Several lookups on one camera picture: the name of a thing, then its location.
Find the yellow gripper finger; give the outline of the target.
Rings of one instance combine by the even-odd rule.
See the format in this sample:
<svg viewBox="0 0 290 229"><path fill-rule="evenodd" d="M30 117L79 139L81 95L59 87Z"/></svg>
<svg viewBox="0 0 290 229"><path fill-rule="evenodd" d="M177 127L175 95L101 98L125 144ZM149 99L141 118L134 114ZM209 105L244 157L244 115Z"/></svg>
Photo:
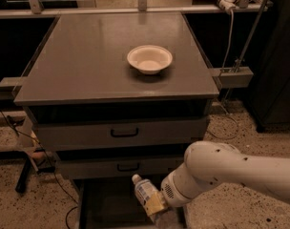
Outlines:
<svg viewBox="0 0 290 229"><path fill-rule="evenodd" d="M143 207L149 217L166 210L168 208L168 204L160 192L155 192L150 198L143 202Z"/></svg>

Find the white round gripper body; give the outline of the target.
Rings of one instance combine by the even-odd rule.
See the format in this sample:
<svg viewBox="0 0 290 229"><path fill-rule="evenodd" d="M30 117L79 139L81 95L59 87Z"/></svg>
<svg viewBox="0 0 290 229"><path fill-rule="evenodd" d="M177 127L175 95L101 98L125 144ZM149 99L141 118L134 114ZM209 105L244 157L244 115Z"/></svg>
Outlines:
<svg viewBox="0 0 290 229"><path fill-rule="evenodd" d="M196 182L184 163L162 180L161 192L171 207L182 207L197 196Z"/></svg>

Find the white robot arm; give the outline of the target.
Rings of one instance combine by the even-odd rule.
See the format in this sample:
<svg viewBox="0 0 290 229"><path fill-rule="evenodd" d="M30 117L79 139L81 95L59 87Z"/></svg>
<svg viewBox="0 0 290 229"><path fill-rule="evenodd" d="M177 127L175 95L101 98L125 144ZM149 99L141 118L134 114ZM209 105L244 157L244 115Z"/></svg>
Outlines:
<svg viewBox="0 0 290 229"><path fill-rule="evenodd" d="M161 188L141 200L151 216L182 207L222 183L235 183L290 204L290 158L249 156L230 144L197 141Z"/></svg>

